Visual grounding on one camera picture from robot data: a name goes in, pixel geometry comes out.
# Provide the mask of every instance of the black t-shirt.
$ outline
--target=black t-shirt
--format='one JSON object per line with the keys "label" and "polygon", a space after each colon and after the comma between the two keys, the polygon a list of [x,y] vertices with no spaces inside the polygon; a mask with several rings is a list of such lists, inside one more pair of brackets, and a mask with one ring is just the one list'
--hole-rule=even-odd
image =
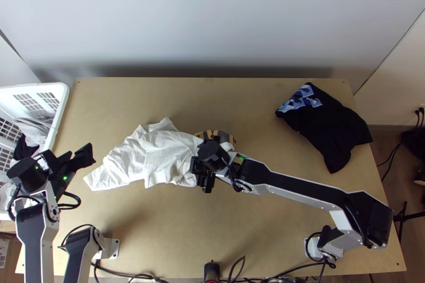
{"label": "black t-shirt", "polygon": [[275,112],[319,150],[330,173],[350,160],[351,149],[372,142],[366,122],[354,111],[306,83]]}

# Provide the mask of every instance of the cardboard box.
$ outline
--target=cardboard box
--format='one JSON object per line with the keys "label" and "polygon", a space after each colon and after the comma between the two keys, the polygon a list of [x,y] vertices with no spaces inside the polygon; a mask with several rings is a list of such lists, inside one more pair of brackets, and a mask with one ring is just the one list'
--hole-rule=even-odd
{"label": "cardboard box", "polygon": [[0,221],[0,232],[16,233],[15,222],[10,220]]}
{"label": "cardboard box", "polygon": [[0,283],[24,283],[23,274],[16,274],[21,242],[12,234],[0,234]]}

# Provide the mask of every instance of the wooden table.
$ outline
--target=wooden table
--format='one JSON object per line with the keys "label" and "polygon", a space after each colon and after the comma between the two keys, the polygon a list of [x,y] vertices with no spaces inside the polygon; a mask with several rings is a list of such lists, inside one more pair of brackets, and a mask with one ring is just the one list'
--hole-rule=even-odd
{"label": "wooden table", "polygon": [[[309,263],[303,239],[323,225],[329,213],[273,195],[235,193],[222,183],[210,194],[199,187],[160,184],[145,189],[144,182],[114,190],[92,192],[83,176],[138,124],[169,117],[183,132],[222,130],[237,139],[236,149],[264,161],[272,170],[345,191],[365,190],[387,202],[370,146],[353,149],[341,171],[330,174],[324,160],[306,138],[274,112],[307,79],[94,78],[76,80],[61,128],[56,155],[93,144],[97,163],[78,171],[68,190],[82,205],[61,213],[54,246],[80,224],[91,223],[106,236],[121,239],[116,260],[102,265],[121,272],[152,271],[165,278],[199,278],[211,259],[227,275],[232,263],[246,255],[245,277],[266,277]],[[355,109],[345,80],[311,79],[315,85]],[[17,271],[22,272],[21,262]],[[63,275],[67,255],[54,249],[56,275]],[[338,260],[326,275],[406,270],[394,226],[382,250],[359,247]],[[317,275],[310,267],[293,275]]]}

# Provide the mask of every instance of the white laundry basket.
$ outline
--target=white laundry basket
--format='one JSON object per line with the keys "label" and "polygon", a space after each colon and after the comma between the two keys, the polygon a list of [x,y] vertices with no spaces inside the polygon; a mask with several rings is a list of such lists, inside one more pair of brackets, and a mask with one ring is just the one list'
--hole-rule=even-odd
{"label": "white laundry basket", "polygon": [[69,87],[64,83],[16,85],[0,88],[0,182],[9,181],[6,172],[18,138],[14,118],[45,119],[54,116],[43,150],[51,149],[68,100]]}

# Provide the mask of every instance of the floor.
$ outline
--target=floor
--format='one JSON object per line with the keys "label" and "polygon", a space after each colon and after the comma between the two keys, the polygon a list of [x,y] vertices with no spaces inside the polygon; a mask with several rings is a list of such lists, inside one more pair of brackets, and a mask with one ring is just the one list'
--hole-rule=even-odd
{"label": "floor", "polygon": [[[381,129],[371,130],[374,142],[371,144],[372,152],[377,163],[387,159],[391,150],[400,141],[400,131],[390,131]],[[416,213],[423,210],[421,203],[425,188],[414,184],[413,178],[415,170],[421,167],[420,162],[413,157],[405,147],[398,150],[393,166],[383,182],[387,194],[389,206],[396,212],[403,207],[403,202],[407,200],[407,213]],[[387,165],[379,168],[381,177],[385,173]],[[410,220],[405,223],[403,229],[402,248],[407,266],[407,272],[381,273],[372,276],[375,283],[402,283],[402,282],[423,282],[425,275],[425,249],[418,247],[425,246],[425,218]],[[101,283],[125,283],[127,279],[108,278],[100,279]],[[174,279],[171,283],[199,283],[201,279]],[[55,283],[62,282],[61,277],[56,277]],[[356,276],[333,276],[324,277],[322,283],[369,283],[372,282],[369,275]]]}

